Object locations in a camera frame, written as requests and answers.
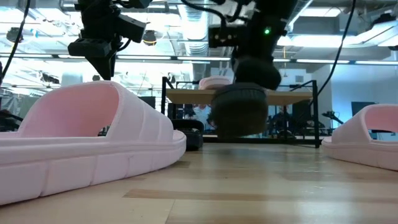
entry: wooden floor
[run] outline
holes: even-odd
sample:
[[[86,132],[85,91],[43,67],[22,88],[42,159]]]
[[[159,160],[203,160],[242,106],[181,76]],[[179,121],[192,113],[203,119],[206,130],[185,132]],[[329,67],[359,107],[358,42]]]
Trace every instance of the wooden floor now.
[[[1,224],[398,223],[398,172],[307,147],[207,144],[150,174],[0,207]]]

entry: green led light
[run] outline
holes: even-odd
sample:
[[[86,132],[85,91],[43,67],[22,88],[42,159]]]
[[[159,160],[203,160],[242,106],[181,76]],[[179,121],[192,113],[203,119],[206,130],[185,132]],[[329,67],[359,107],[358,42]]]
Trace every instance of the green led light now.
[[[264,34],[265,35],[268,35],[268,34],[270,34],[271,33],[271,28],[266,28],[265,30],[264,30]]]

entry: metal frame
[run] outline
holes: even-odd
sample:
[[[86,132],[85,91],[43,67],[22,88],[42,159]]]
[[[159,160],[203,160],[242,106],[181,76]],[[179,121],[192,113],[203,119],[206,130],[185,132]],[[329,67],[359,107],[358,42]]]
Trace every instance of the metal frame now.
[[[177,82],[176,87],[174,87],[169,79],[167,77],[162,78],[162,104],[161,104],[161,112],[162,114],[165,114],[166,110],[166,91],[167,91],[167,85],[171,89],[177,89],[179,83],[192,83],[194,85],[199,84],[198,81],[194,82]],[[250,138],[236,138],[236,139],[229,139],[229,140],[224,140],[224,139],[218,139],[218,138],[212,138],[212,137],[204,137],[203,140],[204,142],[219,142],[219,143],[246,143],[246,144],[309,144],[309,145],[314,145],[315,148],[320,147],[320,134],[319,134],[319,114],[318,114],[318,85],[316,80],[311,80],[309,82],[306,82],[301,85],[290,85],[290,86],[284,86],[284,87],[290,87],[292,88],[290,91],[295,91],[298,90],[299,88],[303,87],[310,87],[312,88],[312,98],[313,98],[313,119],[314,119],[314,132],[315,132],[315,139],[288,139],[287,138],[287,120],[284,119],[284,138],[283,139],[250,139]],[[176,118],[177,116],[177,105],[174,105],[173,108],[173,118]]]

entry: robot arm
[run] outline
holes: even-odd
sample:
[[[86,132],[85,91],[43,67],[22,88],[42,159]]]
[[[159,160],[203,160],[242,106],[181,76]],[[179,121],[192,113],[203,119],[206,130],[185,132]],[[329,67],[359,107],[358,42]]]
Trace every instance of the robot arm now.
[[[225,0],[212,0],[224,4]],[[221,26],[209,28],[210,47],[234,47],[232,64],[236,82],[254,82],[264,88],[276,89],[280,74],[274,68],[272,53],[298,0],[234,0],[238,7],[233,16],[206,9],[182,0],[195,9],[212,12],[221,17]],[[252,18],[239,17],[243,5],[254,1]],[[110,80],[114,75],[116,52],[133,42],[141,42],[146,23],[121,14],[116,4],[126,8],[147,8],[152,0],[78,0],[75,9],[81,11],[84,29],[80,38],[68,46],[72,56],[85,57],[102,76]],[[228,26],[236,19],[246,21],[241,26]],[[129,39],[122,47],[121,38]]]

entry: ceiling duct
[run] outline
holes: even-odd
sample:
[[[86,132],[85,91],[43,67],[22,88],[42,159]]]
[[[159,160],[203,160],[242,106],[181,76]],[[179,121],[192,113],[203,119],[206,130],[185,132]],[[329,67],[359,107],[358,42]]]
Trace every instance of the ceiling duct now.
[[[186,42],[185,49],[187,51],[187,55],[199,57],[208,56],[209,47],[206,43],[208,40],[207,13],[183,5],[178,6],[178,9],[182,19],[184,38],[192,41],[205,40],[203,43]],[[200,80],[208,76],[210,76],[210,74],[206,74],[206,64],[193,64],[193,80]]]
[[[289,17],[287,22],[289,32],[293,31],[293,26],[295,21],[300,17],[300,14],[308,8],[313,0],[298,0],[296,6],[294,7],[292,15]]]

